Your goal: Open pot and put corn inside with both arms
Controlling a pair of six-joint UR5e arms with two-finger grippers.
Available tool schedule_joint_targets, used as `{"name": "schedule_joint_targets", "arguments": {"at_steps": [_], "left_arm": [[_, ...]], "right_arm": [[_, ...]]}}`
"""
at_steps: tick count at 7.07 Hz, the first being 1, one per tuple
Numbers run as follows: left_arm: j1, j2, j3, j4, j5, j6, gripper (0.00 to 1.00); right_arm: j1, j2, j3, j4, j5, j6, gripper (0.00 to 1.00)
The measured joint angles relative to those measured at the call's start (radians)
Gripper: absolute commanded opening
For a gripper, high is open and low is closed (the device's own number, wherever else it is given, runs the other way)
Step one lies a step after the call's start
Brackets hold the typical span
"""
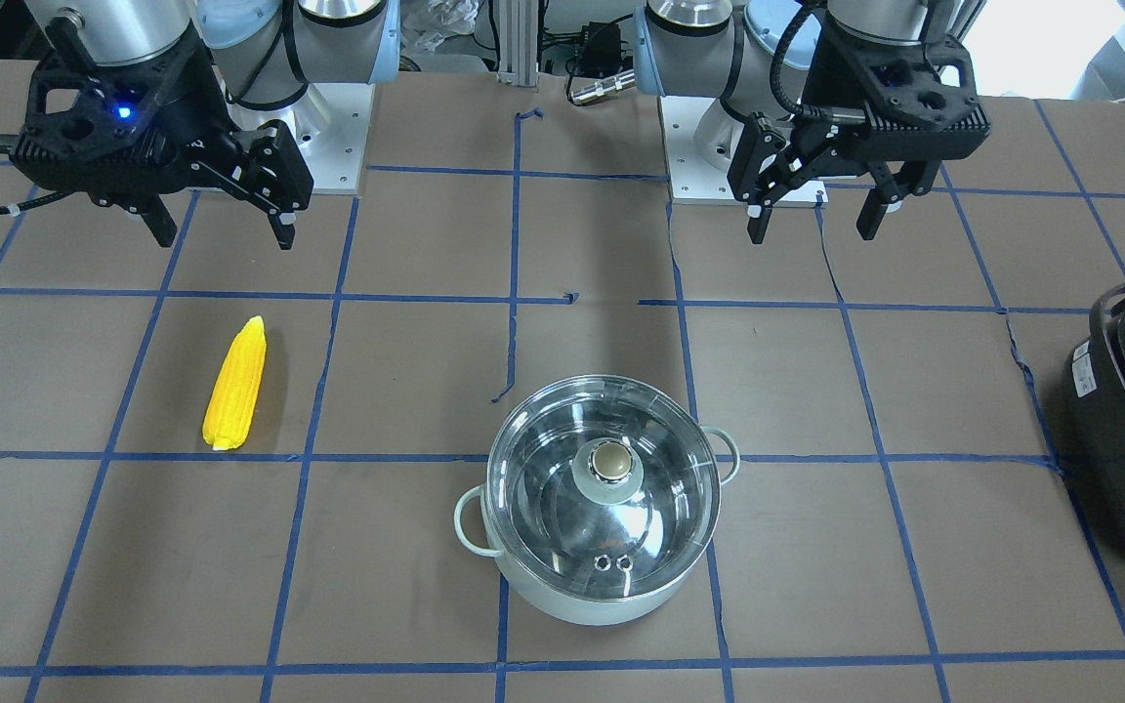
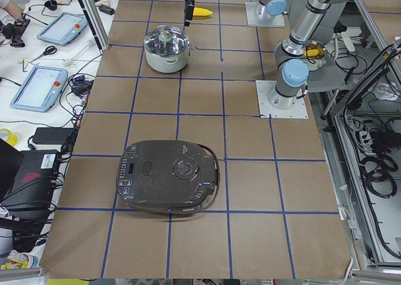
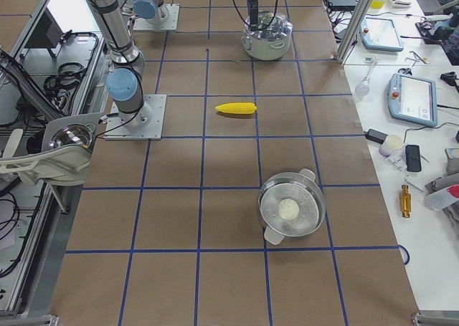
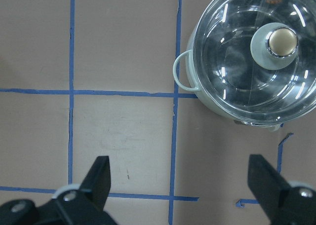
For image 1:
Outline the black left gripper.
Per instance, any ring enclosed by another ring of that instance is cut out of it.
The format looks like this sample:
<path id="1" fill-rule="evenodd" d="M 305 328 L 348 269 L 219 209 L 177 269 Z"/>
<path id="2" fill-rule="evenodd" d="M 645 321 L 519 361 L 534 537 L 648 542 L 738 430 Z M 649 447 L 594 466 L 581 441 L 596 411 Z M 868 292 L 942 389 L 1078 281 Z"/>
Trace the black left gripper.
<path id="1" fill-rule="evenodd" d="M 856 219 L 874 240 L 906 197 L 932 191 L 937 160 L 965 159 L 992 129 L 975 89 L 972 55 L 954 31 L 954 12 L 825 12 L 801 106 L 830 123 L 807 120 L 781 133 L 762 111 L 746 115 L 728 169 L 737 201 L 754 213 L 747 236 L 767 237 L 773 205 L 809 180 L 840 175 L 852 160 L 874 180 Z"/>

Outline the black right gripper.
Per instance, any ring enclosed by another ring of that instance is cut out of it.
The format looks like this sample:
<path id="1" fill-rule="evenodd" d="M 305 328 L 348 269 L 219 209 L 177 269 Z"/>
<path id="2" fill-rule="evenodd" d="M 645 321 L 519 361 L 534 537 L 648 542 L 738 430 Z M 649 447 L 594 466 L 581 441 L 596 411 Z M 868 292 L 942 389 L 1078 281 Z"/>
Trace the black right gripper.
<path id="1" fill-rule="evenodd" d="M 315 186 L 307 160 L 280 119 L 236 128 L 192 22 L 128 65 L 94 62 L 75 22 L 51 21 L 46 36 L 14 166 L 52 191 L 137 206 L 161 247 L 174 245 L 178 226 L 160 195 L 215 187 L 266 214 L 278 249 L 292 249 Z"/>

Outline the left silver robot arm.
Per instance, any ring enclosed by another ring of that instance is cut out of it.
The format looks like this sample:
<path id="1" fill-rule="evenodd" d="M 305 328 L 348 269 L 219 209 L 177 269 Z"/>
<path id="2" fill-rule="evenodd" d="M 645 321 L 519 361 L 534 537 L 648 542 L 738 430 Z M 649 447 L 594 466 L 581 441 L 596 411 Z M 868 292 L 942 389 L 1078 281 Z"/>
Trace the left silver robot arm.
<path id="1" fill-rule="evenodd" d="M 716 99 L 740 126 L 727 180 L 763 243 L 781 199 L 810 180 L 871 177 L 855 227 L 875 236 L 991 121 L 955 1 L 647 1 L 634 13 L 645 94 Z"/>

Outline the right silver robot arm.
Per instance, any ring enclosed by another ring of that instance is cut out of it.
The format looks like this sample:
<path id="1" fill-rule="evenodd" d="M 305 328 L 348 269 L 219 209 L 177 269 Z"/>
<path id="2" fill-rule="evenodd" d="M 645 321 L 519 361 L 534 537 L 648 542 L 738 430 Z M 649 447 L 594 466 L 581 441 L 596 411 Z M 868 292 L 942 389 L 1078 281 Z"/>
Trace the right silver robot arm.
<path id="1" fill-rule="evenodd" d="M 290 249 L 316 134 L 286 119 L 321 83 L 397 75 L 396 1 L 32 1 L 50 53 L 32 72 L 14 166 L 176 238 L 162 196 L 218 188 Z"/>

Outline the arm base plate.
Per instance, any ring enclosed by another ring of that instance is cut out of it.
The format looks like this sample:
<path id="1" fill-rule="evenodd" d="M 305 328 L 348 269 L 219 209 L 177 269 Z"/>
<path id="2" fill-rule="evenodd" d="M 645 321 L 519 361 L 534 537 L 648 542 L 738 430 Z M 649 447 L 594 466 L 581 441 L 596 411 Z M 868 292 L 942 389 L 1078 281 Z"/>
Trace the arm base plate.
<path id="1" fill-rule="evenodd" d="M 741 123 L 714 98 L 662 97 L 662 145 L 675 204 L 730 205 L 738 201 L 728 172 Z"/>
<path id="2" fill-rule="evenodd" d="M 315 193 L 360 191 L 375 85 L 320 83 L 297 102 L 272 111 L 231 105 L 230 116 L 249 130 L 270 119 L 289 125 L 313 177 Z"/>

